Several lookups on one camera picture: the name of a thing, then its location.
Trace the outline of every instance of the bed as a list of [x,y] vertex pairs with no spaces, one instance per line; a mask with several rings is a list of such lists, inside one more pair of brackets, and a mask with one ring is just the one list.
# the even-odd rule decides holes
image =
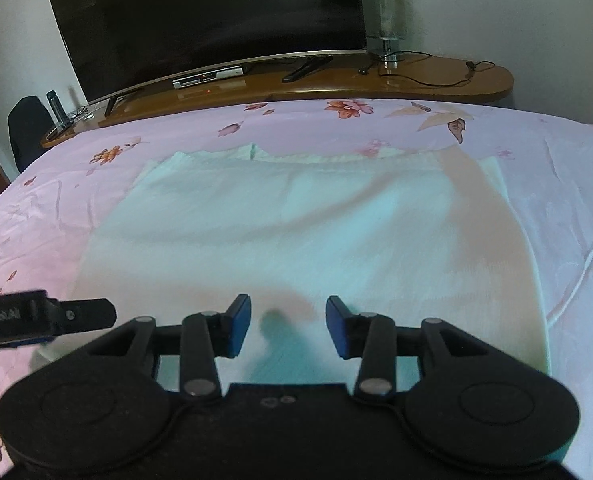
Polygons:
[[[253,144],[275,156],[458,147],[495,157],[534,255],[552,375],[581,406],[565,465],[593,479],[593,126],[529,112],[407,100],[237,105],[91,130],[35,161],[0,196],[0,294],[67,299],[90,236],[147,164]],[[33,348],[0,351],[0,396]]]

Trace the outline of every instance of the tv screen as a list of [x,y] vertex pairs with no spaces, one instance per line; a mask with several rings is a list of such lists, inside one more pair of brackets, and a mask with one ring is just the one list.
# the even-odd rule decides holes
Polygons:
[[50,0],[89,102],[237,62],[365,48],[361,0]]

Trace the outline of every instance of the wall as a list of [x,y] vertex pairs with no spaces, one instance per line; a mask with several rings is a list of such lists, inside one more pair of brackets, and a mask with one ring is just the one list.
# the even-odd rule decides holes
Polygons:
[[406,0],[400,47],[489,59],[516,108],[593,123],[593,0]]
[[18,171],[7,116],[27,95],[40,97],[51,112],[50,90],[56,90],[66,110],[75,108],[75,100],[84,102],[49,0],[0,0],[0,163],[10,178]]
[[[515,75],[517,108],[593,123],[593,0],[407,0],[406,12],[403,48],[493,60]],[[0,0],[4,168],[8,113],[26,95],[47,105],[52,89],[67,109],[84,101],[49,0]]]

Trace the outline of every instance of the wooden tv stand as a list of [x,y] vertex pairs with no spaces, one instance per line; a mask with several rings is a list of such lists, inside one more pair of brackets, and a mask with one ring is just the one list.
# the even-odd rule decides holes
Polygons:
[[[160,117],[190,110],[254,102],[295,99],[404,98],[470,104],[496,102],[510,94],[514,78],[506,68],[481,64],[468,82],[446,88],[424,86],[404,76],[435,85],[452,85],[468,74],[464,60],[408,54],[395,70],[374,65],[368,75],[359,74],[370,64],[367,55],[336,56],[329,64],[294,83],[283,76],[302,63],[300,59],[261,62],[246,75],[176,90],[170,80],[155,83],[116,104],[109,117],[102,111],[86,124],[66,130],[60,137],[42,140],[45,148],[70,139],[81,131],[103,128],[139,119]],[[398,74],[383,76],[379,74]]]

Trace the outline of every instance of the black robotic device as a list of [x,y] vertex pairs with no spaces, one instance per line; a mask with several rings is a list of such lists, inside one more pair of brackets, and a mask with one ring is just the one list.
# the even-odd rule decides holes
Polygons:
[[[337,353],[361,357],[345,384],[232,384],[214,358],[236,357],[252,305],[157,327],[139,317],[14,384],[0,432],[6,480],[573,480],[561,465],[579,409],[560,383],[439,319],[396,327],[352,315],[332,296]],[[180,355],[180,392],[155,380]],[[396,392],[398,356],[421,378]]]

